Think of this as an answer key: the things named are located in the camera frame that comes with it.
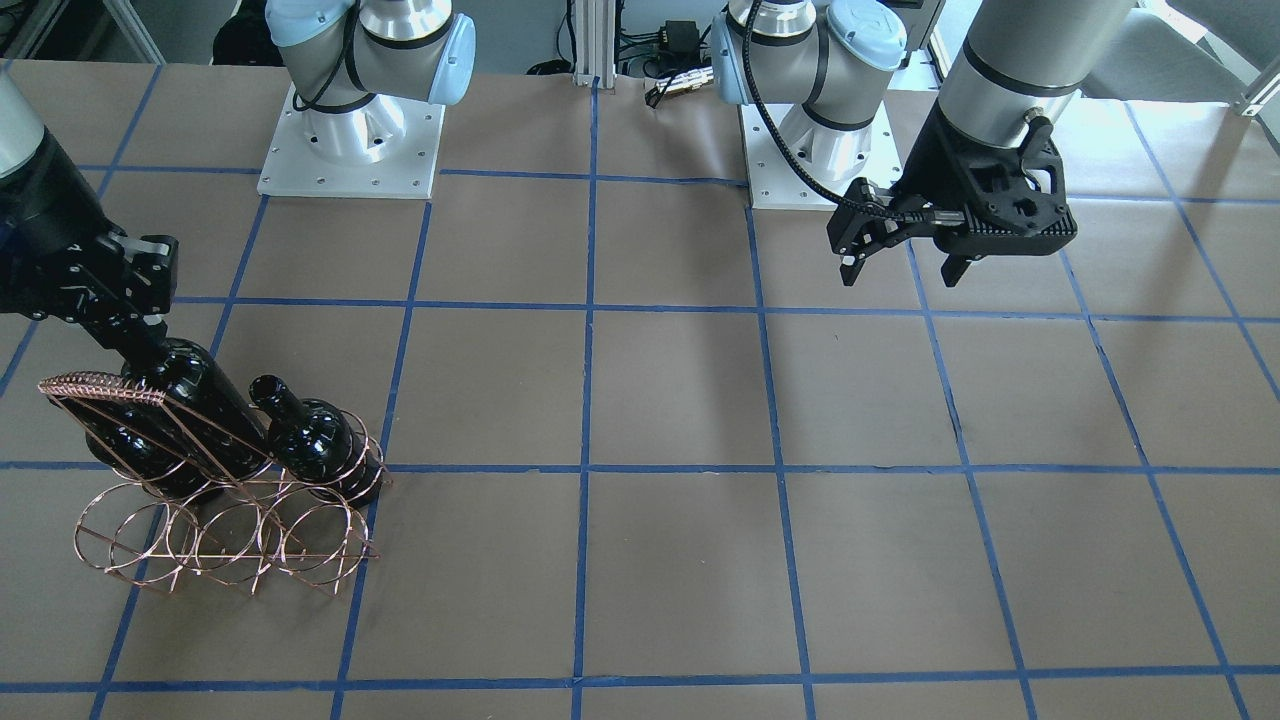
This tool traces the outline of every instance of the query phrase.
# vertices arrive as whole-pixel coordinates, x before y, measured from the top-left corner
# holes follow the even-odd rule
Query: mounting plate
[[[774,123],[781,123],[791,105],[765,105]],[[760,114],[751,105],[741,108],[742,141],[746,147],[746,176],[751,184],[751,208],[760,210],[831,210],[836,205],[828,202],[809,190],[796,177],[778,152],[777,145],[769,137],[760,120]],[[884,105],[881,105],[872,120],[872,150],[867,165],[859,177],[864,177],[879,187],[888,187],[902,177],[902,164],[899,161],[897,145],[888,127]],[[847,187],[829,187],[832,192],[844,195]]]
[[[293,86],[289,86],[257,179],[260,195],[431,199],[444,127],[443,105],[397,99],[406,124],[398,151],[369,165],[339,165],[311,150],[303,113],[293,109],[292,100]]]

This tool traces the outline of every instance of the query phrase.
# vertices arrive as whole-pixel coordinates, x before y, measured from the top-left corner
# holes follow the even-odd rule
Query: wine bottle
[[[175,337],[161,341],[163,356],[145,365],[125,364],[122,374],[150,389],[163,391],[183,410],[175,415],[189,430],[188,450],[214,461],[211,471],[246,479],[266,464],[262,424],[236,392],[204,347]]]
[[[87,428],[84,441],[93,457],[168,500],[183,502],[196,496],[201,503],[221,492],[218,486],[201,492],[209,478],[177,455],[177,428],[166,428],[166,419],[156,416],[154,409],[108,400],[74,400],[63,407]]]
[[[271,419],[266,430],[271,457],[294,478],[316,486],[312,495],[325,500],[335,492],[352,507],[374,500],[383,464],[365,452],[365,438],[351,428],[342,410],[323,400],[298,400],[275,375],[255,379],[248,395]]]

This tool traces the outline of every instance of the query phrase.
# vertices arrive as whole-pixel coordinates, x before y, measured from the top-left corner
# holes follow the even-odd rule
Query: bottle neck
[[[261,375],[248,388],[253,404],[271,420],[297,425],[306,420],[306,407],[284,380],[275,375]]]

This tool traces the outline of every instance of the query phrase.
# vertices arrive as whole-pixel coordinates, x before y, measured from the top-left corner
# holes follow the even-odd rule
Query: blue joint cap
[[[846,50],[876,69],[896,70],[906,56],[902,18],[876,0],[832,0],[827,24]]]
[[[431,92],[426,101],[433,105],[456,105],[467,94],[471,73],[476,65],[476,24],[471,18],[458,13],[453,17],[453,27],[444,38],[440,64],[435,68]]]
[[[712,20],[712,72],[716,76],[716,88],[721,100],[730,105],[748,105],[751,102],[746,90],[746,79],[739,70],[741,64],[737,59],[737,50],[733,49],[733,35],[724,22],[724,14],[716,15]]]
[[[302,45],[342,22],[356,0],[270,0],[266,27],[276,47]]]

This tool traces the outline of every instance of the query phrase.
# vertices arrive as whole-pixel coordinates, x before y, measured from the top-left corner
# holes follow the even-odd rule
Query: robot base
[[[404,113],[404,137],[397,141],[398,147],[372,164],[337,164],[310,147],[305,113],[293,109],[292,99],[291,86],[257,181],[260,195],[431,199],[444,127],[443,105],[396,99]]]
[[[791,105],[765,105],[773,122],[782,122]],[[751,105],[741,108],[742,138],[746,146],[746,174],[751,184],[751,208],[758,210],[831,210],[836,205],[828,202],[809,190],[787,165],[778,152],[777,145],[764,128],[760,114]],[[872,120],[872,149],[867,164],[859,177],[868,178],[879,187],[888,187],[902,176],[897,145],[888,126],[884,106],[881,105]],[[837,195],[845,193],[845,187],[831,187]]]

